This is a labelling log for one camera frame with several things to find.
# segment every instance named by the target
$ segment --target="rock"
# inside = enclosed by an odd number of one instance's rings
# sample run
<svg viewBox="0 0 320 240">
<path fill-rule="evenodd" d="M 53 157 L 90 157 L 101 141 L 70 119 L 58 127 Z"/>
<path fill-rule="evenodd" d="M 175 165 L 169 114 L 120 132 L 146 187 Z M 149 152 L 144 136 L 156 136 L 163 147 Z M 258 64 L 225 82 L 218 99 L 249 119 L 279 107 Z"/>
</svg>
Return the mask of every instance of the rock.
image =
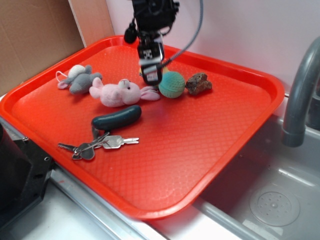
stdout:
<svg viewBox="0 0 320 240">
<path fill-rule="evenodd" d="M 185 88 L 188 89 L 191 95 L 198 95 L 205 90 L 212 89 L 212 83 L 207 78 L 208 76 L 205 73 L 197 73 L 189 78 Z"/>
</svg>

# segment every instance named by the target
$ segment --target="plastic tray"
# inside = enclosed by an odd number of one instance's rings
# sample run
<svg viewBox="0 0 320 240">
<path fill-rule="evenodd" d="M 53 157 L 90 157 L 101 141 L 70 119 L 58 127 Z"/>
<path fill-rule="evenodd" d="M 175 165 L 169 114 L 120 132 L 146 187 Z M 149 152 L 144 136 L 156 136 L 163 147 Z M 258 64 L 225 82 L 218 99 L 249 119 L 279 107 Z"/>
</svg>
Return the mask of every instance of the plastic tray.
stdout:
<svg viewBox="0 0 320 240">
<path fill-rule="evenodd" d="M 186 52 L 169 70 L 186 80 L 205 72 L 213 90 L 140 100 L 140 119 L 111 132 L 139 137 L 139 144 L 98 148 L 91 161 L 72 160 L 58 143 L 91 142 L 91 120 L 127 106 L 108 108 L 89 94 L 60 90 L 56 71 L 90 64 L 104 84 L 126 78 L 143 87 L 136 47 L 122 36 L 103 39 L 13 89 L 0 102 L 0 114 L 124 214 L 150 220 L 191 204 L 278 107 L 284 88 L 271 75 Z M 165 51 L 169 57 L 177 49 Z"/>
</svg>

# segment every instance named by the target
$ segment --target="pink stuffed pig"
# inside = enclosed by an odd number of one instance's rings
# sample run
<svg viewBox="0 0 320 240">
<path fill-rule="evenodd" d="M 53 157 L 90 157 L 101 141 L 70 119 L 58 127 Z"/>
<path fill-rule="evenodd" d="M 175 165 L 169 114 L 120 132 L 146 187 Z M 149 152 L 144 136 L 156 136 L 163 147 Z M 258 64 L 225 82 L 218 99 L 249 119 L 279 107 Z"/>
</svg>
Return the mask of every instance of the pink stuffed pig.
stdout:
<svg viewBox="0 0 320 240">
<path fill-rule="evenodd" d="M 89 89 L 90 95 L 94 99 L 100 98 L 103 105 L 115 108 L 123 105 L 132 105 L 140 99 L 156 101 L 160 95 L 152 86 L 146 86 L 142 89 L 128 79 L 122 79 L 118 84 L 103 85 L 100 78 L 96 77 Z"/>
</svg>

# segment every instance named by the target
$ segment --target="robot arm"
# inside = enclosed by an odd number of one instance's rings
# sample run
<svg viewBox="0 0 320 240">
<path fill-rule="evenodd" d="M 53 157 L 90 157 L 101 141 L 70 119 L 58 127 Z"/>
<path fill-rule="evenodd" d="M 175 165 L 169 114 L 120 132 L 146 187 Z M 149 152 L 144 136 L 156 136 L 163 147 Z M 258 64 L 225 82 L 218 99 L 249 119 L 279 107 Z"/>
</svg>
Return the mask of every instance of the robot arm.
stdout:
<svg viewBox="0 0 320 240">
<path fill-rule="evenodd" d="M 173 0 L 132 0 L 132 5 L 134 16 L 124 40 L 132 44 L 138 37 L 143 80 L 148 85 L 158 85 L 162 80 L 161 63 L 165 57 L 162 37 L 170 32 L 180 4 Z"/>
</svg>

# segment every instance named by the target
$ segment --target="green knitted ball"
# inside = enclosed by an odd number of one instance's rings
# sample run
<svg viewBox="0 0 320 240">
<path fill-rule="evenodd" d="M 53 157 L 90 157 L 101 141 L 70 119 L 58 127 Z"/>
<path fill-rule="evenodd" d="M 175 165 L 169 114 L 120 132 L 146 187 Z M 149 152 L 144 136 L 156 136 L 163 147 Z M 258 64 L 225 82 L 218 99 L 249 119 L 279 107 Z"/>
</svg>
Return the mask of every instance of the green knitted ball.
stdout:
<svg viewBox="0 0 320 240">
<path fill-rule="evenodd" d="M 159 84 L 159 90 L 163 96 L 175 99 L 184 92 L 185 86 L 185 79 L 180 73 L 169 71 L 163 74 L 162 81 Z"/>
</svg>

